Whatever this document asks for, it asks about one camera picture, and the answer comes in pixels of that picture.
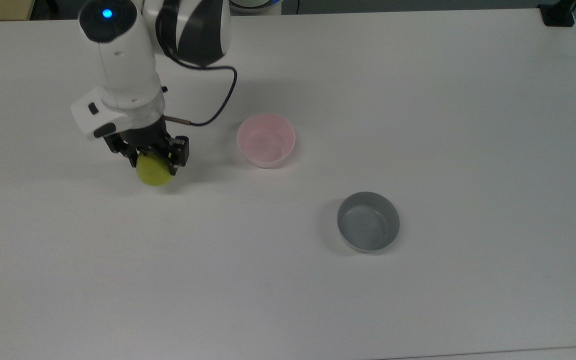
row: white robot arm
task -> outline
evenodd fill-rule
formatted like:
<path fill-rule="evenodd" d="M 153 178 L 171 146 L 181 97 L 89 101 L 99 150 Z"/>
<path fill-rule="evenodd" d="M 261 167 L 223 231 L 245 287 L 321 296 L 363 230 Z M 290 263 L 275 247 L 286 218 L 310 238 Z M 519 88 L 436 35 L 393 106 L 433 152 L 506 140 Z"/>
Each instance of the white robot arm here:
<path fill-rule="evenodd" d="M 221 59 L 230 43 L 227 0 L 90 0 L 79 12 L 81 38 L 97 86 L 71 106 L 89 139 L 105 139 L 110 150 L 137 165 L 137 155 L 153 153 L 174 175 L 188 159 L 188 138 L 166 129 L 165 101 L 155 71 L 154 50 L 192 69 Z M 213 116 L 219 115 L 221 109 Z M 197 125 L 181 121 L 187 125 Z"/>

